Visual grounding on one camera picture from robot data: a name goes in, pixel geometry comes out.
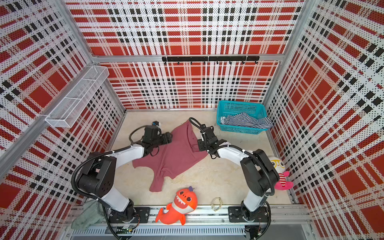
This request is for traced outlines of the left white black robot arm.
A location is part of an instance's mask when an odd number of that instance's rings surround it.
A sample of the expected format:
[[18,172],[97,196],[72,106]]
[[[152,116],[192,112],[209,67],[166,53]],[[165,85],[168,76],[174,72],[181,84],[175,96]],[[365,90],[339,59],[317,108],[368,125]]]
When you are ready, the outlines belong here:
[[133,201],[114,186],[116,169],[146,157],[162,145],[170,144],[172,138],[170,132],[162,132],[158,122],[137,128],[129,135],[130,145],[105,153],[93,152],[77,166],[71,177],[73,190],[96,200],[122,222],[139,218]]

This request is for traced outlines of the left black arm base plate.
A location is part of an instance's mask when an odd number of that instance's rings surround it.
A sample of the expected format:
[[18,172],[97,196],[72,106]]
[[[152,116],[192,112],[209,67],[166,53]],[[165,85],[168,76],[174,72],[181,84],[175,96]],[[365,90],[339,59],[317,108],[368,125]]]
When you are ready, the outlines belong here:
[[150,216],[149,207],[127,208],[124,212],[112,210],[109,216],[109,222],[112,224],[146,224]]

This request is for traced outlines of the maroon tank top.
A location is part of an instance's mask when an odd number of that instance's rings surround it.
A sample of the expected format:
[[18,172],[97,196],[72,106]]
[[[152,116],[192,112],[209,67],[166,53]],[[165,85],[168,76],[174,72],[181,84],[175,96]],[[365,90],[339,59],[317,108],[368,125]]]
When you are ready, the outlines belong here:
[[208,153],[199,151],[198,139],[189,121],[172,131],[170,144],[162,145],[155,156],[133,161],[133,167],[147,167],[154,172],[150,192],[161,192],[165,177],[174,179],[203,160]]

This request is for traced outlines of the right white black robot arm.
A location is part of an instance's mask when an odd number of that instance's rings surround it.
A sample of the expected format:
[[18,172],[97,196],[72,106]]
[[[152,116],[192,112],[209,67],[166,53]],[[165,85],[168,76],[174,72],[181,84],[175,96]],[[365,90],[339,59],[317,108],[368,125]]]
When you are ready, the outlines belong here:
[[264,205],[268,205],[267,198],[275,194],[275,185],[280,177],[266,153],[262,150],[247,151],[226,140],[219,140],[214,127],[207,127],[195,118],[190,117],[189,122],[199,129],[202,136],[198,140],[199,151],[227,159],[242,168],[249,191],[235,217],[245,222],[254,222],[257,214],[265,209],[270,218],[270,207]]

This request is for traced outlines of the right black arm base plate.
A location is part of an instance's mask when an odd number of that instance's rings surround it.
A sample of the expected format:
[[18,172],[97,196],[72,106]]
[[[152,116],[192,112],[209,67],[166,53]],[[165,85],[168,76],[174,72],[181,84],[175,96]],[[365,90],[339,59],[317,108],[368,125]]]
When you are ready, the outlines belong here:
[[251,212],[246,207],[228,207],[229,221],[231,223],[267,223],[269,212],[267,207],[259,207]]

